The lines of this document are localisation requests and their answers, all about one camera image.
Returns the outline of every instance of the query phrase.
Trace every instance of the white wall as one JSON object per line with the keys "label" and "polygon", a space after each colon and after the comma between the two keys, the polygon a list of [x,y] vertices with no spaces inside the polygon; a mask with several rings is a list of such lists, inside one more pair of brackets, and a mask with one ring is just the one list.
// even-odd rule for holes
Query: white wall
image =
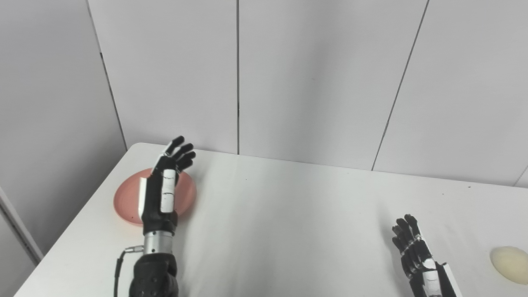
{"label": "white wall", "polygon": [[236,153],[236,1],[89,3],[127,145]]}
{"label": "white wall", "polygon": [[430,2],[375,170],[517,181],[528,164],[526,10]]}
{"label": "white wall", "polygon": [[[89,1],[127,144],[236,152],[236,1]],[[520,0],[430,2],[375,161],[426,2],[240,0],[240,153],[513,185]]]}
{"label": "white wall", "polygon": [[240,153],[372,168],[425,3],[240,1]]}
{"label": "white wall", "polygon": [[125,146],[84,0],[1,1],[0,40],[0,187],[46,252]]}

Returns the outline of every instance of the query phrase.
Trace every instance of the black fingertip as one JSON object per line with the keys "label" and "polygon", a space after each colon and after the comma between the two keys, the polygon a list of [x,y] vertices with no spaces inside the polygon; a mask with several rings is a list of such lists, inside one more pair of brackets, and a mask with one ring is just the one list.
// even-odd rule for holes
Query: black fingertip
{"label": "black fingertip", "polygon": [[182,162],[178,163],[178,169],[179,169],[180,172],[182,172],[185,169],[191,167],[192,165],[193,165],[193,160],[185,159]]}
{"label": "black fingertip", "polygon": [[403,244],[401,243],[401,241],[399,240],[397,236],[394,236],[392,238],[392,243],[394,243],[394,245],[398,248],[400,253],[402,253],[405,250],[405,247],[403,246]]}
{"label": "black fingertip", "polygon": [[180,149],[172,155],[172,157],[176,160],[179,160],[184,154],[192,151],[193,148],[194,148],[194,145],[192,143],[187,143],[185,145],[182,145]]}
{"label": "black fingertip", "polygon": [[171,141],[171,144],[168,146],[168,148],[165,150],[165,153],[167,155],[172,155],[174,150],[180,146],[185,141],[185,138],[183,136],[178,136],[175,139]]}
{"label": "black fingertip", "polygon": [[397,236],[400,236],[400,234],[402,233],[402,229],[400,226],[392,226],[392,231],[394,232],[394,234],[396,234]]}
{"label": "black fingertip", "polygon": [[405,239],[408,242],[411,242],[411,241],[414,240],[414,236],[411,233],[411,228],[409,227],[409,224],[407,223],[407,221],[405,221],[402,218],[399,218],[399,219],[396,220],[396,224],[398,224],[398,226],[400,226],[400,228],[403,230],[403,234],[405,236]]}
{"label": "black fingertip", "polygon": [[405,215],[405,220],[409,223],[409,226],[411,226],[413,237],[420,235],[420,228],[418,228],[418,221],[416,218],[412,215]]}
{"label": "black fingertip", "polygon": [[187,159],[194,159],[196,157],[196,152],[190,152],[185,154],[185,158]]}

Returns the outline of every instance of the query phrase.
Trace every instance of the white table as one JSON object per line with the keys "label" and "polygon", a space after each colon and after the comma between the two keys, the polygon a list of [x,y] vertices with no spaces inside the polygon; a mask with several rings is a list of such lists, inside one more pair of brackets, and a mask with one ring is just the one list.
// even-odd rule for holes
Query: white table
{"label": "white table", "polygon": [[[114,192],[162,149],[132,146],[16,297],[112,295],[117,256],[143,243]],[[174,240],[181,297],[412,296],[391,242],[406,213],[465,297],[528,295],[489,261],[496,246],[528,250],[528,189],[206,151],[188,173],[198,197]],[[120,296],[138,257],[125,257]]]}

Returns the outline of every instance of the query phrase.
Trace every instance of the black cable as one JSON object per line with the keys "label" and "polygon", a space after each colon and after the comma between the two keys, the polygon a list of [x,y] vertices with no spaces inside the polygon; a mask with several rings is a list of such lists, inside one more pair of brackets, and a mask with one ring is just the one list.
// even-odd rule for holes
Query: black cable
{"label": "black cable", "polygon": [[117,258],[116,263],[116,272],[114,274],[115,280],[114,280],[114,297],[117,297],[117,286],[119,284],[119,274],[121,273],[121,265],[123,264],[123,258],[125,257],[125,251],[121,253],[119,258]]}

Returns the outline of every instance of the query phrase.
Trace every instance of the prosthetic hand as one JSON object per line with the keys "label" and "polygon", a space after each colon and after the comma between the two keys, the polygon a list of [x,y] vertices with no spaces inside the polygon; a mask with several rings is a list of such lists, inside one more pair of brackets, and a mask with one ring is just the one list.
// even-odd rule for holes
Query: prosthetic hand
{"label": "prosthetic hand", "polygon": [[462,297],[447,263],[436,262],[412,215],[396,220],[392,242],[400,250],[401,265],[415,297]]}
{"label": "prosthetic hand", "polygon": [[143,256],[134,265],[130,297],[177,297],[176,260],[172,238],[178,217],[174,211],[174,187],[179,174],[193,164],[191,143],[181,146],[175,138],[159,156],[148,178],[139,184],[139,215],[145,236]]}

